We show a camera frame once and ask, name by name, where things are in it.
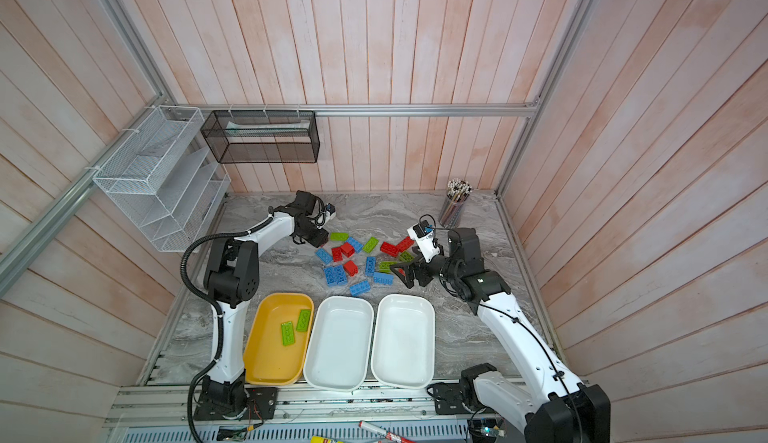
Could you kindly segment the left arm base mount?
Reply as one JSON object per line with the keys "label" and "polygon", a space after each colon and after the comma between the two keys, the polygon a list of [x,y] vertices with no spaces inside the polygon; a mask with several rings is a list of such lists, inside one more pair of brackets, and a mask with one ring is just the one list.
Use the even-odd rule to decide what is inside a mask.
{"label": "left arm base mount", "polygon": [[204,389],[193,420],[271,420],[274,418],[278,389],[276,387],[224,387],[215,384]]}

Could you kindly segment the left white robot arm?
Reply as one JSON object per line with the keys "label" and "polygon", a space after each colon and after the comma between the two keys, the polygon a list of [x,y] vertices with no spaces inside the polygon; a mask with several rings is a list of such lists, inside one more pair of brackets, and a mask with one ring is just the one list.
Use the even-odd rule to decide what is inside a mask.
{"label": "left white robot arm", "polygon": [[[292,202],[268,209],[255,226],[237,232],[217,233],[191,243],[182,255],[180,276],[185,287],[212,310],[213,339],[210,362],[190,383],[201,387],[202,407],[227,418],[247,409],[243,336],[247,308],[260,284],[260,256],[289,238],[295,244],[320,248],[329,241],[325,226],[336,215],[331,203],[306,191],[297,191]],[[188,260],[200,246],[210,243],[203,287],[188,273]]]}

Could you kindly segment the blue lego brick bottom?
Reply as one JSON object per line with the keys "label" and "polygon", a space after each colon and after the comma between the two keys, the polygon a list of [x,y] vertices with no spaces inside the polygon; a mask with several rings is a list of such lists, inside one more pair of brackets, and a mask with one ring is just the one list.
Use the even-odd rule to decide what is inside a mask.
{"label": "blue lego brick bottom", "polygon": [[371,283],[369,280],[360,281],[351,285],[349,291],[352,296],[360,296],[371,291]]}

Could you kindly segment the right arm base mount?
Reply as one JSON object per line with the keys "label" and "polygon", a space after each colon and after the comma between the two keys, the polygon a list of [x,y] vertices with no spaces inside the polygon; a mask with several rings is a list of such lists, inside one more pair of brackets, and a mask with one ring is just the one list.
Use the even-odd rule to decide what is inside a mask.
{"label": "right arm base mount", "polygon": [[478,409],[462,383],[432,383],[426,387],[437,415],[471,414]]}

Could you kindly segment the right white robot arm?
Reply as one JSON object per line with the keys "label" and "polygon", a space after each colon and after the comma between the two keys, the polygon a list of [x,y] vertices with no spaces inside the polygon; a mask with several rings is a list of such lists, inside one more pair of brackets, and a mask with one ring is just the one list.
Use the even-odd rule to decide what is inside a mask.
{"label": "right white robot arm", "polygon": [[421,220],[408,230],[417,245],[414,259],[392,266],[407,287],[440,282],[468,305],[494,334],[525,382],[518,387],[490,364],[463,371],[456,388],[473,415],[492,410],[528,442],[608,442],[611,402],[599,385],[586,385],[550,349],[524,315],[511,287],[486,268],[476,231],[447,232],[443,248],[438,229]]}

